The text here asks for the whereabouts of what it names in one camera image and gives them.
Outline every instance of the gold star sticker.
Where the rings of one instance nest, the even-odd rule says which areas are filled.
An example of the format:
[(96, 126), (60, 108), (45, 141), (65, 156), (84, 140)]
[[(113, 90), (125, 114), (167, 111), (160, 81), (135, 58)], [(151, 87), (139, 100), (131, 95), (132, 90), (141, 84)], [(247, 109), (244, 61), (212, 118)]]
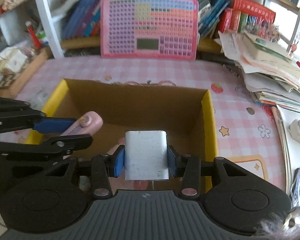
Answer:
[(222, 136), (226, 136), (226, 135), (230, 135), (229, 134), (229, 129), (228, 128), (225, 128), (223, 126), (221, 126), (221, 129), (219, 130), (219, 132), (221, 132)]

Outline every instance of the stack of papers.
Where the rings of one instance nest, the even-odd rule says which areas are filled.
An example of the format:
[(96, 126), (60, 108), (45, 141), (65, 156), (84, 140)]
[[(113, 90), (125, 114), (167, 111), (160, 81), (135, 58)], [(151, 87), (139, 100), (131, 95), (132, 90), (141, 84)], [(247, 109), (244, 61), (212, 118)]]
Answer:
[(256, 103), (279, 105), (300, 112), (300, 69), (287, 71), (276, 62), (255, 59), (243, 43), (245, 34), (219, 33), (227, 58), (234, 60), (242, 70), (247, 90)]
[(295, 170), (300, 168), (300, 143), (295, 141), (289, 131), (289, 125), (300, 119), (300, 113), (284, 109), (280, 106), (272, 107), (274, 119), (278, 128), (286, 168), (286, 193), (290, 195)]

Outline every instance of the table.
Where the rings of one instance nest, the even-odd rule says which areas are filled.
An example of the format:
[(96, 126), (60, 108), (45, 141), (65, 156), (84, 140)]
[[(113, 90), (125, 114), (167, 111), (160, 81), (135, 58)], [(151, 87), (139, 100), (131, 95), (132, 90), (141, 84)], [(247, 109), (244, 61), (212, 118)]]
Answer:
[[(100, 56), (48, 60), (16, 99), (29, 101), (39, 90), (50, 95), (62, 78), (139, 84), (171, 81), (177, 86), (210, 89), (215, 110), (219, 156), (261, 155), (268, 181), (285, 191), (285, 165), (278, 131), (269, 108), (249, 100), (236, 71), (206, 61), (103, 59)], [(28, 131), (0, 140), (23, 142)]]

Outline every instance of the orange book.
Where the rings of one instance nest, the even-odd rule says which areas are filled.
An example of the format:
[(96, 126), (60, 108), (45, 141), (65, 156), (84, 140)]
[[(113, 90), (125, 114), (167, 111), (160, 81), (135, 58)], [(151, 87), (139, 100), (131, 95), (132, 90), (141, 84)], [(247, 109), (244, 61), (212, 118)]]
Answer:
[(241, 16), (241, 11), (233, 11), (232, 18), (231, 18), (231, 24), (230, 24), (230, 30), (234, 30), (235, 32), (238, 32), (240, 16)]

